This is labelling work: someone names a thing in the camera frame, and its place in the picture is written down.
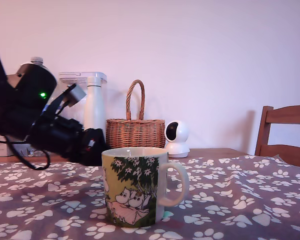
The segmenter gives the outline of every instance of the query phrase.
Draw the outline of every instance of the wall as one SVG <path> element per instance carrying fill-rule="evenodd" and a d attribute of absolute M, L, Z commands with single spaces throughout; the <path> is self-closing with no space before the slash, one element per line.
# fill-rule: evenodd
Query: wall
<path fill-rule="evenodd" d="M 300 0 L 0 0 L 7 74 L 31 56 L 55 76 L 106 73 L 108 118 L 141 79 L 147 119 L 185 121 L 191 147 L 252 154 L 262 107 L 300 105 Z M 274 142 L 300 146 L 300 126 L 273 127 Z"/>

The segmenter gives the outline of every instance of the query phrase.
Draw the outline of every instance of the cartoon illustration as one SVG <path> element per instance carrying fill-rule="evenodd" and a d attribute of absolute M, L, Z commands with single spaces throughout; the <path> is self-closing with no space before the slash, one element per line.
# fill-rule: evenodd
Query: cartoon illustration
<path fill-rule="evenodd" d="M 106 199 L 114 222 L 142 226 L 156 221 L 158 157 L 115 157 L 111 163 L 118 181 L 125 183 L 121 193 Z"/>

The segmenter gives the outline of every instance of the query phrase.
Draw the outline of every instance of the cable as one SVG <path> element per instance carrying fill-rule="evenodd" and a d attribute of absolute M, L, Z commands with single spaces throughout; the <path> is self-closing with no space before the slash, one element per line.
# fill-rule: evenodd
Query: cable
<path fill-rule="evenodd" d="M 22 162 L 27 167 L 29 167 L 33 170 L 38 170 L 39 171 L 39 170 L 46 170 L 50 166 L 50 162 L 51 162 L 50 156 L 45 150 L 41 150 L 41 151 L 46 156 L 46 165 L 45 166 L 40 166 L 40 167 L 35 167 L 34 165 L 32 165 L 30 162 L 28 162 L 24 157 L 22 157 L 20 155 L 20 153 L 13 146 L 13 143 L 6 136 L 4 136 L 4 137 L 5 137 L 5 140 L 6 140 L 6 144 L 8 145 L 8 147 L 10 148 L 12 153 L 20 160 L 20 162 Z"/>

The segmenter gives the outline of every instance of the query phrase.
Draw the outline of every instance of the security camera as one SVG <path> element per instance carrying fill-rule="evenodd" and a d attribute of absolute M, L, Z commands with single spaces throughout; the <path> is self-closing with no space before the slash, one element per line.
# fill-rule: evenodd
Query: security camera
<path fill-rule="evenodd" d="M 165 149 L 171 158 L 185 158 L 190 152 L 186 141 L 189 136 L 189 129 L 182 121 L 171 121 L 164 130 L 165 139 L 168 144 Z"/>

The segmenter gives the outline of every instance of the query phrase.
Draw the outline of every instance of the tablecloth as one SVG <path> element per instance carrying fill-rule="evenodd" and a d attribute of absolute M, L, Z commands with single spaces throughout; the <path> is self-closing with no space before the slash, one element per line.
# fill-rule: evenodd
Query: tablecloth
<path fill-rule="evenodd" d="M 189 193 L 143 228 L 107 221 L 100 167 L 0 163 L 0 239 L 300 240 L 300 167 L 251 155 L 170 161 L 186 168 Z M 169 169 L 168 197 L 181 187 Z"/>

